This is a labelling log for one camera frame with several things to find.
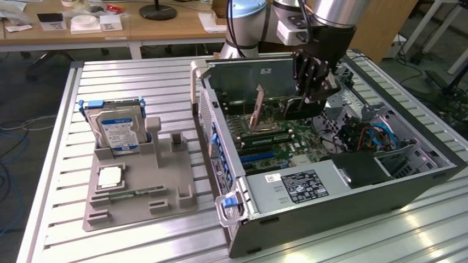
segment power supply label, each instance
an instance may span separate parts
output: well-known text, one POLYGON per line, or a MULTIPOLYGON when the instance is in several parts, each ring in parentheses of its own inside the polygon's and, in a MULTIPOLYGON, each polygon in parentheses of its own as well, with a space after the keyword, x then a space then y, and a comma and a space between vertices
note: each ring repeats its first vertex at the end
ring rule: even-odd
POLYGON ((328 196, 326 189, 314 170, 302 171, 281 177, 292 201, 301 202, 328 196))

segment motherboard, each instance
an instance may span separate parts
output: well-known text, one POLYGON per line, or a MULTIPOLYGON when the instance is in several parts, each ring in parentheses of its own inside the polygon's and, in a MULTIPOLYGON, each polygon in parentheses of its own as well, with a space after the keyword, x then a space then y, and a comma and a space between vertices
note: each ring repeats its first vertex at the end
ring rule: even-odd
POLYGON ((250 114, 225 117, 246 175, 314 163, 329 155, 310 120, 269 117, 252 131, 250 118, 250 114))

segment wooden desk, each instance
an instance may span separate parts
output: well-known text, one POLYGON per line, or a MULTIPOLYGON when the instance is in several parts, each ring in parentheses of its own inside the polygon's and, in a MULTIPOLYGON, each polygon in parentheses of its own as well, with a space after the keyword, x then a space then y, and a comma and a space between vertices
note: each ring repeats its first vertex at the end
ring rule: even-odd
MULTIPOLYGON (((28 2, 25 13, 34 20, 33 28, 9 33, 1 27, 0 52, 128 47, 132 59, 141 59, 140 47, 142 45, 224 42, 222 33, 210 34, 202 30, 198 11, 174 6, 178 13, 174 19, 152 21, 144 19, 138 14, 140 7, 148 4, 150 3, 118 3, 126 8, 129 14, 121 17, 124 30, 72 35, 69 18, 66 18, 66 30, 42 31, 36 15, 37 13, 58 13, 70 8, 64 7, 58 0, 28 2)), ((185 3, 184 5, 209 9, 208 4, 185 3)))
MULTIPOLYGON (((357 24, 357 32, 349 48, 360 49, 378 63, 416 1, 370 0, 357 24)), ((177 17, 168 21, 152 21, 138 14, 138 9, 148 4, 140 2, 120 4, 126 7, 126 13, 129 13, 129 17, 122 18, 122 31, 70 35, 69 30, 42 31, 36 16, 36 13, 53 13, 69 8, 61 6, 58 0, 28 2, 25 13, 37 23, 30 30, 13 33, 1 32, 4 38, 0 33, 0 52, 129 47, 132 58, 141 59, 140 47, 142 45, 224 42, 224 33, 210 34, 202 30, 198 11, 173 5, 178 13, 177 17)), ((209 9, 208 4, 184 3, 182 5, 209 9)))
MULTIPOLYGON (((129 3, 122 3, 121 6, 129 7, 129 3)), ((114 41, 130 39, 130 18, 121 17, 122 28, 121 31, 109 31, 102 33, 92 33, 82 35, 72 35, 70 33, 70 18, 65 18, 66 30, 44 31, 38 22, 36 14, 41 13, 60 13, 72 8, 64 7, 58 0, 44 0, 42 2, 28 2, 25 7, 26 15, 33 19, 33 28, 20 32, 4 32, 8 44, 56 44, 56 43, 77 43, 77 42, 96 42, 96 41, 114 41)), ((5 26, 12 26, 9 21, 5 21, 5 26)))
MULTIPOLYGON (((149 3, 132 3, 130 25, 132 40, 182 39, 182 38, 224 38, 225 33, 206 33, 198 20, 200 11, 172 5, 177 10, 176 18, 166 21, 153 21, 138 15, 141 7, 149 3)), ((201 3, 185 3, 184 6, 209 9, 201 3)))

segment blue latch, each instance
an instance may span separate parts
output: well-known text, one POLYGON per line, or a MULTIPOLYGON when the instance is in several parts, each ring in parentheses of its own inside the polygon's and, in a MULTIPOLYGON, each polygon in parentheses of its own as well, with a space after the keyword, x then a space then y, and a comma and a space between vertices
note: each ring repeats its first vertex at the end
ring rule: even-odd
POLYGON ((146 118, 146 110, 145 110, 146 102, 145 102, 145 100, 142 99, 141 96, 138 96, 138 102, 140 102, 140 107, 141 107, 142 118, 146 118))
POLYGON ((217 139, 217 133, 213 133, 213 136, 210 137, 210 143, 214 144, 217 139))
POLYGON ((84 103, 85 103, 84 100, 78 101, 78 105, 80 105, 78 111, 81 112, 82 117, 85 118, 85 121, 88 122, 86 115, 85 115, 85 109, 82 108, 84 103))
POLYGON ((234 196, 222 199, 222 208, 236 207, 237 205, 237 198, 234 196))

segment table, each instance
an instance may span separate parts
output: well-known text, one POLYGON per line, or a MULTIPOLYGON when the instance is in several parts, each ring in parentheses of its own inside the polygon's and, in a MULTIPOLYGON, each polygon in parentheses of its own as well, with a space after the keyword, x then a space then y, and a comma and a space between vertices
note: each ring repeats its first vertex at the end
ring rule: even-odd
MULTIPOLYGON (((174 6, 177 17, 168 21, 152 21, 138 15, 141 6, 150 3, 117 3, 126 8, 129 16, 121 17, 121 31, 109 31, 82 35, 72 35, 69 30, 42 31, 37 13, 53 13, 70 10, 57 0, 28 2, 25 13, 34 20, 30 30, 0 33, 0 52, 64 50, 84 48, 128 47, 132 59, 141 59, 140 47, 144 45, 222 43, 224 33, 206 33, 198 21, 197 11, 174 6)), ((184 5, 209 9, 208 4, 185 3, 184 5)))
MULTIPOLYGON (((266 54, 288 55, 289 53, 266 54)), ((468 169, 402 209, 302 238, 248 257, 228 258, 222 227, 202 163, 189 102, 189 63, 205 57, 73 63, 45 157, 17 262, 448 262, 468 258, 468 169), (93 135, 78 100, 142 96, 146 114, 161 118, 161 137, 188 138, 198 210, 84 232, 81 220, 92 165, 93 135)), ((377 66, 357 65, 441 141, 468 161, 468 142, 377 66)), ((353 78, 369 102, 380 98, 353 78)))
POLYGON ((406 43, 404 44, 402 51, 404 51, 405 54, 408 53, 409 48, 413 45, 418 35, 421 34, 426 24, 429 23, 430 18, 433 17, 436 11, 438 10, 440 5, 442 3, 457 3, 457 2, 458 2, 458 0, 434 0, 433 1, 433 4, 432 4, 432 6, 430 6, 430 8, 429 8, 429 10, 428 10, 421 22, 418 23, 414 31, 412 32, 406 43))
MULTIPOLYGON (((437 11, 440 5, 442 3, 457 3, 458 0, 436 0, 434 3, 430 6, 429 11, 426 12, 418 26, 414 29, 414 32, 412 33, 404 47, 402 50, 405 53, 408 53, 408 50, 410 48, 410 46, 413 45, 424 27, 426 26, 434 12, 437 11)), ((454 9, 450 11, 449 15, 446 16, 444 23, 441 24, 441 26, 438 27, 437 31, 434 32, 433 36, 430 37, 429 41, 426 42, 422 52, 428 53, 429 50, 432 49, 434 43, 437 42, 438 38, 441 37, 441 34, 444 33, 444 31, 446 30, 446 27, 450 25, 452 21, 454 20, 456 16, 458 15, 460 11, 462 10, 462 7, 457 6, 454 7, 454 9)), ((460 56, 460 58, 457 59, 457 61, 453 63, 452 67, 449 68, 449 70, 446 71, 450 75, 453 75, 457 70, 460 69, 462 63, 466 61, 468 59, 468 49, 466 51, 462 53, 462 55, 460 56)))

